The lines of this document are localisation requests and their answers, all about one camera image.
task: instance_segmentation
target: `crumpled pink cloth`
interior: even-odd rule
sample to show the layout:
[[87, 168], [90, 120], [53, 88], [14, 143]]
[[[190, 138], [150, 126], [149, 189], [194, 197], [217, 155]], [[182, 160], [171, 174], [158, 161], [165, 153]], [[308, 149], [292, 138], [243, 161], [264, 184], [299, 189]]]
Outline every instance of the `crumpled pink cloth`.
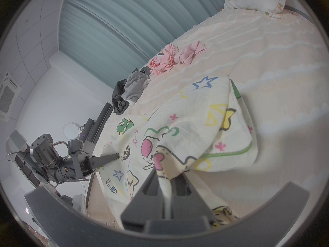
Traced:
[[191, 43], [187, 45], [185, 48], [180, 49], [178, 53], [175, 55], [176, 63], [183, 63], [189, 65], [192, 63], [192, 58], [207, 49], [200, 41]]
[[178, 48], [172, 44], [167, 44], [163, 49], [163, 55], [156, 55], [148, 64], [151, 69], [151, 73], [159, 75], [162, 72], [168, 72], [175, 65], [175, 54], [178, 52]]

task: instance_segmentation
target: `blue star print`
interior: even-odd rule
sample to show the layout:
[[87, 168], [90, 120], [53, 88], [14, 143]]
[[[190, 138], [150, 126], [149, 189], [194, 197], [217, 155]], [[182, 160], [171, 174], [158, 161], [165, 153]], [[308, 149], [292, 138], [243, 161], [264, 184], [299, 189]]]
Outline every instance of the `blue star print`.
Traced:
[[208, 76], [206, 76], [202, 80], [192, 83], [192, 85], [194, 85], [196, 87], [195, 90], [198, 88], [203, 88], [203, 87], [211, 88], [210, 82], [213, 80], [216, 80], [216, 79], [217, 79], [217, 77], [213, 77], [213, 78], [209, 79]]
[[121, 170], [119, 171], [114, 171], [115, 174], [113, 176], [117, 177], [119, 179], [119, 181], [121, 180], [121, 178], [123, 177], [123, 174], [121, 173]]

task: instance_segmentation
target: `teal curtain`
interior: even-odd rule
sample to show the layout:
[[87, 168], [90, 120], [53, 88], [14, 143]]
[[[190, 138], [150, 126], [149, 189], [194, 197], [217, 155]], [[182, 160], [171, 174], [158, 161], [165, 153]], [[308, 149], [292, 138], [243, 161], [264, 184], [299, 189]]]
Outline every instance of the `teal curtain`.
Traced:
[[64, 0], [59, 47], [114, 88], [225, 0]]

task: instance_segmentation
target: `bed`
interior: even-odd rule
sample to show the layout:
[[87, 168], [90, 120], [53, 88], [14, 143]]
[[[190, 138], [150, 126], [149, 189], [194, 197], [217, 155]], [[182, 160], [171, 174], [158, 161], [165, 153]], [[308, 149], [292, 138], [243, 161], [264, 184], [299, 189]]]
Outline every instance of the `bed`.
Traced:
[[[111, 133], [123, 118], [150, 114], [186, 85], [203, 75], [229, 75], [253, 121], [258, 144], [248, 168], [195, 173], [241, 217], [256, 210], [287, 182], [310, 191], [295, 226], [314, 207], [329, 176], [329, 54], [317, 28], [283, 11], [281, 19], [254, 10], [224, 9], [175, 39], [184, 47], [200, 40], [207, 50], [189, 66], [151, 75], [141, 98], [122, 115], [111, 114], [94, 154], [106, 154]], [[125, 204], [109, 197], [106, 180], [97, 180], [120, 224]]]

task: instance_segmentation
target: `air conditioner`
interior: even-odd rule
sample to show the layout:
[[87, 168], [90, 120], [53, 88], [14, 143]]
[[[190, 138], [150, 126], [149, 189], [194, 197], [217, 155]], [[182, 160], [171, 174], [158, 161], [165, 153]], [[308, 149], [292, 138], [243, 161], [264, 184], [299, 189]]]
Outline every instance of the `air conditioner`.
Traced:
[[10, 113], [21, 87], [15, 82], [9, 72], [6, 72], [0, 85], [0, 120], [9, 121]]

